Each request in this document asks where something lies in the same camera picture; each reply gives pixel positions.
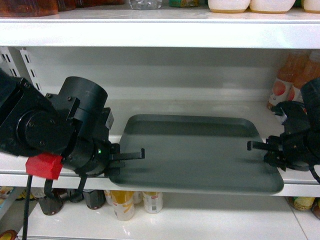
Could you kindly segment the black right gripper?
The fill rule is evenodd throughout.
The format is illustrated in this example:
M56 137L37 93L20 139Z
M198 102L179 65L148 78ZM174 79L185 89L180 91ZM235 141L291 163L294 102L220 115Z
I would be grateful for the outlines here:
M274 147L268 150L264 155L264 162L272 167L280 168L283 171L287 169L297 171L310 171L313 155L309 150L309 140L312 136L311 131L303 131L301 133L286 134L280 136L269 136L266 143L259 141L248 141L247 150L253 149L265 150L269 149L269 145Z

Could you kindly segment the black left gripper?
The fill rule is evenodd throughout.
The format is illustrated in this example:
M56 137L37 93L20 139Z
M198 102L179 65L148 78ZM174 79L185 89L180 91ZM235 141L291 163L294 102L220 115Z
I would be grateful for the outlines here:
M104 173L114 161L127 161L145 158L145 149L139 152L120 153L120 144L110 141L80 139L72 151L72 170L79 176L96 177Z

